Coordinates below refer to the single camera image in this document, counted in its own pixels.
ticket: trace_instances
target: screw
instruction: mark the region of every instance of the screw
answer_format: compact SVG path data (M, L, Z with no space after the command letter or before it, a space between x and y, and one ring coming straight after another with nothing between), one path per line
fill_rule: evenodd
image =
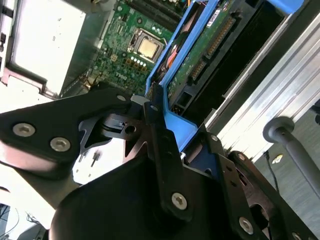
M32 125L22 122L14 125L12 131L17 136L30 137L35 134L36 129Z
M219 140L215 135L211 135L211 138L213 141L216 141L216 142Z
M117 95L116 97L121 101L126 101L126 98L124 96Z
M57 152L66 152L70 149L70 142L64 137L55 137L50 141L50 146Z
M171 196L173 205L175 205L180 210L185 210L187 208L186 198L179 192L175 192Z
M156 108L155 106L151 105L151 108L155 111L158 111L158 108Z
M252 227L251 223L248 219L244 218L243 216L239 218L239 224L241 228L249 235L254 234L254 228Z
M245 160L246 160L245 156L243 156L241 153L238 153L238 157L239 157L242 161L245 161Z
M293 236L294 240L302 240L301 237L299 236L299 234L296 232L293 232L292 236Z

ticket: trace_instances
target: green circuit board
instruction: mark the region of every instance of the green circuit board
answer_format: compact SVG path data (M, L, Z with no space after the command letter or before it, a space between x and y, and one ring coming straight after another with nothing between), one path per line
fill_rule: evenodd
M129 94L144 94L146 79L171 36L172 32L119 1L90 79Z
M203 67L206 65L205 62L202 61L201 53L207 51L207 55L212 55L219 46L223 37L232 27L235 20L230 16L225 22L222 30L218 32L218 28L224 22L225 18L230 14L230 8L234 2L235 0L225 0L213 13L205 29L195 42L191 51L188 53L174 78L169 83L167 87L167 94L169 99L175 94L175 92L181 85L186 84L189 76L193 76L193 78L196 78L198 76ZM213 38L215 38L216 40L212 45L209 45L210 41Z

